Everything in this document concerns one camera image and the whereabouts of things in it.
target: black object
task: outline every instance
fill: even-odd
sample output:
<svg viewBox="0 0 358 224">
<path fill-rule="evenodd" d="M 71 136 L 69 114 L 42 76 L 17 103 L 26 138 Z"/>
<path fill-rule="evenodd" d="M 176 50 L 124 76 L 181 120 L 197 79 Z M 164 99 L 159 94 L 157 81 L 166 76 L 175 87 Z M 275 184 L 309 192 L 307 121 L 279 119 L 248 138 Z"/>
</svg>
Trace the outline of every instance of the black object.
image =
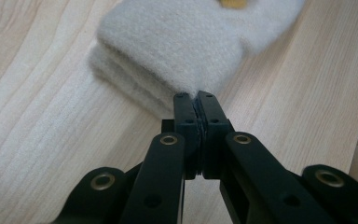
<svg viewBox="0 0 358 224">
<path fill-rule="evenodd" d="M 235 132 L 216 98 L 174 96 L 143 163 L 88 173 L 53 223 L 181 223 L 185 180 L 220 179 L 234 223 L 358 223 L 358 183 L 325 165 L 285 170 L 249 133 Z"/>
</svg>

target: yellow object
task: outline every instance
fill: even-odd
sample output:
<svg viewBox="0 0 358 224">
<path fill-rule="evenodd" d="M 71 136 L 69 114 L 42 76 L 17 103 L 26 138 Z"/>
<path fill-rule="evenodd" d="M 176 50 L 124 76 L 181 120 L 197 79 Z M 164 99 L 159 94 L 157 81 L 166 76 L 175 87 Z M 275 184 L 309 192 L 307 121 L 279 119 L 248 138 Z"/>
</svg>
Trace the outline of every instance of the yellow object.
<svg viewBox="0 0 358 224">
<path fill-rule="evenodd" d="M 222 7 L 231 7 L 231 8 L 244 8 L 246 7 L 246 0 L 220 0 Z"/>
</svg>

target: light wood tabletop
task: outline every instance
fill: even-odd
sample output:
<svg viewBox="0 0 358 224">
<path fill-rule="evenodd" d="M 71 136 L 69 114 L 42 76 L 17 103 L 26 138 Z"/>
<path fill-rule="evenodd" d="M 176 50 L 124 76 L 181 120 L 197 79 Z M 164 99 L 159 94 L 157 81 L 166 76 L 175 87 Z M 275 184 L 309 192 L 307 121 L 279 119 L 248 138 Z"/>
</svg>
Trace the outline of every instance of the light wood tabletop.
<svg viewBox="0 0 358 224">
<path fill-rule="evenodd" d="M 52 221 L 88 171 L 128 171 L 159 133 L 159 119 L 88 64 L 99 20 L 116 3 L 0 0 L 0 223 Z M 348 172 L 358 138 L 358 1 L 308 1 L 217 96 L 234 128 L 285 168 Z M 230 223 L 218 184 L 186 182 L 184 223 Z"/>
</svg>

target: folded towel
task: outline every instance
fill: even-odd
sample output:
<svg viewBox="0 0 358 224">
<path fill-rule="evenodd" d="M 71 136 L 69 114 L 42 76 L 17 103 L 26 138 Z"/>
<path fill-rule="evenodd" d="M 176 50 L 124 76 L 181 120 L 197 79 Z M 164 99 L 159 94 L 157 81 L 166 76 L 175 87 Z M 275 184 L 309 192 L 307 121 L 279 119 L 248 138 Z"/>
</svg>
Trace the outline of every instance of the folded towel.
<svg viewBox="0 0 358 224">
<path fill-rule="evenodd" d="M 124 0 L 101 21 L 90 56 L 95 75 L 160 118 L 177 92 L 217 94 L 244 56 L 263 50 L 295 20 L 303 0 Z"/>
</svg>

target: round metal fastener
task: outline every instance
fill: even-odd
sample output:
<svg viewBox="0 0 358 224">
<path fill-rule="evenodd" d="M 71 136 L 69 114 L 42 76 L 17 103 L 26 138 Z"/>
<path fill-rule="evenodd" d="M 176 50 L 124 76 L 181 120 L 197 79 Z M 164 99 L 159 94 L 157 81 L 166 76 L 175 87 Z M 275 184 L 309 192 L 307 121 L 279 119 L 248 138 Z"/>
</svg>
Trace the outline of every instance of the round metal fastener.
<svg viewBox="0 0 358 224">
<path fill-rule="evenodd" d="M 96 175 L 91 180 L 91 187 L 95 190 L 109 189 L 115 183 L 115 177 L 109 173 Z"/>
<path fill-rule="evenodd" d="M 345 184 L 341 177 L 331 173 L 330 171 L 318 170 L 315 172 L 315 176 L 319 181 L 333 188 L 341 188 Z"/>
<path fill-rule="evenodd" d="M 244 134 L 237 134 L 234 136 L 234 141 L 239 144 L 249 144 L 252 142 L 252 139 Z"/>
<path fill-rule="evenodd" d="M 176 144 L 178 142 L 178 139 L 172 135 L 165 135 L 159 139 L 159 142 L 163 145 L 169 146 Z"/>
</svg>

